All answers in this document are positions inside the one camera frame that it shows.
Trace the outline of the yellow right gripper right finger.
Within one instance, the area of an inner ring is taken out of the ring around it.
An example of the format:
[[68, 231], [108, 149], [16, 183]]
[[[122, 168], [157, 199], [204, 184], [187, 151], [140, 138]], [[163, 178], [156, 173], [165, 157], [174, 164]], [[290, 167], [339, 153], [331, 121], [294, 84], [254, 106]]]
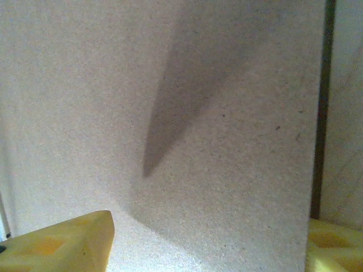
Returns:
[[363, 231], [311, 219], [306, 272], [363, 272]]

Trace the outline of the brown fibreboard backing board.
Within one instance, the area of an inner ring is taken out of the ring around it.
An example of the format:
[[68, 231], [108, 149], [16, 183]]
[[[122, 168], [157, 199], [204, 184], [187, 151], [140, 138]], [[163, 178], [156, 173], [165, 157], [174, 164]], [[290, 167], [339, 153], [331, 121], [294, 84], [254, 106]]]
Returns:
[[108, 272], [304, 272], [326, 0], [0, 0], [11, 232], [109, 210]]

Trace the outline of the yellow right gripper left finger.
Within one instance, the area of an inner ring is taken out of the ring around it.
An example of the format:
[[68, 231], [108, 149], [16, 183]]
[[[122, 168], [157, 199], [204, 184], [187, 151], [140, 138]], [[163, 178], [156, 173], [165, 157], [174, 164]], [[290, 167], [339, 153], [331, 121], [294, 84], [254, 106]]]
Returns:
[[0, 243], [0, 272], [106, 272], [115, 235], [108, 210]]

